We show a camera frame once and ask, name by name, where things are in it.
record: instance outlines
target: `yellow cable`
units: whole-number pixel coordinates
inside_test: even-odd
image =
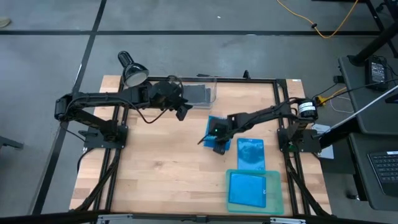
[[[342,91],[344,91],[346,89],[347,89],[347,87],[344,87],[342,89],[339,89],[339,90],[335,91],[331,96],[323,98],[323,101],[320,103],[320,105],[323,104],[323,102],[329,100],[330,98],[334,97],[335,95],[339,94],[340,92],[342,92]]]
[[[304,16],[301,16],[301,15],[299,15],[299,14],[294,13],[293,11],[291,11],[288,7],[286,7],[285,5],[283,5],[279,0],[276,0],[276,1],[277,1],[281,6],[283,6],[286,10],[288,10],[291,14],[293,14],[293,15],[295,15],[295,16],[298,16],[298,17],[300,17],[300,18],[303,18],[303,19],[305,19],[306,21],[309,21],[309,22],[311,23],[311,25],[314,24],[314,22],[312,22],[310,19],[308,19],[308,18],[306,18],[306,17],[304,17]],[[324,39],[329,39],[330,37],[333,37],[333,36],[340,30],[341,26],[343,26],[343,24],[346,22],[346,20],[347,20],[347,18],[349,17],[349,15],[351,15],[351,13],[352,13],[352,11],[354,10],[354,8],[355,8],[356,4],[358,3],[358,1],[359,1],[359,0],[356,0],[356,1],[355,1],[353,7],[349,10],[349,12],[348,12],[347,16],[344,18],[343,22],[341,22],[340,26],[337,27],[337,30],[335,30],[330,36],[324,36],[324,35],[322,35],[321,32],[320,32],[320,31],[318,30],[318,28],[316,28],[316,27],[314,27],[314,29],[315,29],[315,30],[318,32],[318,34],[319,34],[322,38],[324,38]]]

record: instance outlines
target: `desk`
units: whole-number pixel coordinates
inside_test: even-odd
[[[368,159],[368,154],[371,152],[396,151],[397,137],[352,133],[349,135],[349,140],[370,206],[376,210],[398,211],[398,197],[383,194]]]
[[[395,71],[398,70],[397,59],[388,58],[387,61]],[[365,85],[364,67],[352,65],[348,57],[339,58],[339,65],[348,89]],[[358,111],[381,94],[368,88],[361,88],[350,92],[349,97],[354,110]],[[345,127],[342,128],[342,130],[355,129],[355,133],[348,136],[351,157],[356,171],[354,174],[355,184],[359,198],[369,201],[370,206],[376,210],[398,211],[396,206],[398,197],[383,194],[368,159],[370,152],[382,152],[389,149],[395,151],[397,149],[397,114],[398,105],[387,104],[382,99],[358,114],[356,118],[352,119],[353,122],[349,121],[348,125],[344,125]]]
[[[100,92],[118,90],[120,76],[106,75]],[[289,96],[303,97],[300,80],[287,80]],[[154,214],[232,215],[226,209],[225,172],[236,169],[236,139],[264,140],[266,168],[281,174],[284,215],[292,214],[284,159],[279,151],[277,120],[257,125],[237,134],[231,148],[221,156],[210,148],[197,145],[203,137],[208,115],[226,116],[243,111],[256,111],[275,104],[273,87],[263,83],[217,83],[217,99],[209,110],[190,110],[180,122],[175,113],[167,112],[153,124],[146,124],[130,110],[127,125],[129,136],[122,150],[116,179],[112,212]],[[144,116],[152,119],[159,110],[146,109]],[[96,108],[94,114],[111,119],[113,107]],[[329,199],[319,161],[311,154],[301,154],[306,185],[327,212]],[[79,206],[98,181],[103,149],[96,149],[82,160],[70,208]],[[296,195],[303,212],[299,189]]]
[[[389,65],[398,71],[398,59],[388,58]],[[347,89],[353,89],[365,85],[365,68],[357,67],[349,62],[348,57],[341,57],[338,60],[341,74],[347,85]],[[388,79],[397,78],[391,76],[388,71]],[[394,82],[389,83],[389,88],[394,86]],[[381,92],[373,91],[368,88],[361,88],[348,93],[355,111],[360,110],[372,100],[381,96]],[[368,109],[357,115],[359,128],[365,134],[398,134],[398,105],[386,103],[384,100],[375,102]]]

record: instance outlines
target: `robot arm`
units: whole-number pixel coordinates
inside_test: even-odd
[[[67,94],[56,101],[54,117],[62,122],[77,121],[89,126],[91,131],[80,131],[86,137],[85,147],[89,146],[88,137],[99,135],[99,138],[103,138],[103,142],[97,143],[94,146],[105,146],[107,142],[118,142],[122,146],[125,142],[126,133],[124,129],[118,126],[118,121],[105,121],[84,111],[83,108],[127,106],[137,111],[146,108],[158,108],[161,111],[175,110],[178,120],[183,121],[187,111],[192,106],[186,104],[188,100],[182,97],[182,93],[182,84],[162,81],[152,85],[150,82],[145,81],[140,85],[129,87],[119,93]]]
[[[297,114],[291,112],[290,106],[292,104],[297,104]],[[224,145],[236,133],[243,133],[256,124],[279,118],[288,118],[293,121],[293,124],[287,129],[279,130],[283,131],[283,136],[279,138],[284,139],[283,144],[292,142],[296,145],[301,145],[302,139],[307,136],[304,134],[307,124],[313,123],[318,119],[315,102],[308,98],[289,98],[278,105],[253,113],[237,113],[228,115],[227,119],[212,119],[208,135],[216,136],[216,146],[213,150],[224,154]]]

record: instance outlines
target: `black floor stripe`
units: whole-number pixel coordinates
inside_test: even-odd
[[[92,33],[96,32],[98,30],[98,27],[100,26],[101,18],[104,13],[104,9],[105,9],[105,4],[106,4],[106,0],[101,0],[101,4],[99,5],[99,9],[98,9],[98,13],[97,13],[94,25],[93,25],[93,29],[91,31]],[[72,92],[76,92],[80,89],[81,81],[83,80],[84,72],[86,70],[88,58],[90,57],[90,53],[93,48],[94,40],[95,40],[95,35],[91,34],[90,38],[88,39],[86,50],[83,55],[83,59],[81,61],[81,67],[79,69],[75,84],[72,88]],[[50,188],[51,180],[54,175],[55,168],[57,166],[59,154],[62,149],[63,141],[65,140],[65,135],[66,135],[66,131],[63,131],[62,129],[61,129],[61,131],[58,132],[57,138],[55,140],[55,144],[53,145],[49,165],[47,166],[42,184],[40,186],[39,193],[37,194],[37,199],[36,199],[33,211],[32,211],[33,215],[38,215],[38,214],[42,213],[43,206],[45,203],[45,198],[47,197],[47,193]]]
[[[0,30],[0,35],[90,35],[91,30]]]
[[[331,35],[334,31],[322,31]],[[336,36],[377,36],[380,31],[339,31]],[[0,35],[264,35],[264,36],[317,36],[315,31],[274,30],[0,30]]]
[[[334,31],[323,31],[331,35]],[[379,35],[380,31],[339,31],[335,35]],[[315,31],[266,31],[266,30],[100,30],[96,35],[267,35],[267,36],[318,36]]]

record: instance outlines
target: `black desk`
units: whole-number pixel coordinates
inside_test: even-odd
[[[396,151],[398,138],[396,136],[352,133],[349,135],[349,141],[355,166],[359,171],[358,175],[363,183],[364,193],[370,206],[376,210],[398,211],[398,197],[383,194],[368,158],[370,152]]]
[[[398,71],[397,59],[388,58],[387,61]],[[348,57],[339,58],[339,65],[348,89],[365,85],[364,67],[352,65]],[[355,111],[381,95],[382,93],[368,88],[349,93]],[[367,200],[376,210],[398,211],[398,197],[384,195],[368,159],[370,152],[398,150],[398,105],[387,104],[381,99],[336,129],[337,133],[343,133],[338,134],[340,139],[348,137],[359,199]]]
[[[394,71],[398,71],[398,59],[388,58],[387,61]],[[364,67],[352,65],[348,57],[341,57],[338,62],[341,68],[341,74],[349,90],[365,85]],[[394,83],[390,82],[389,88],[393,86]],[[361,88],[351,91],[348,94],[355,111],[360,110],[372,100],[382,95],[382,93],[368,88]],[[387,104],[384,100],[385,99],[375,102],[375,104],[357,115],[356,119],[358,120],[359,128],[362,133],[398,135],[398,105]]]

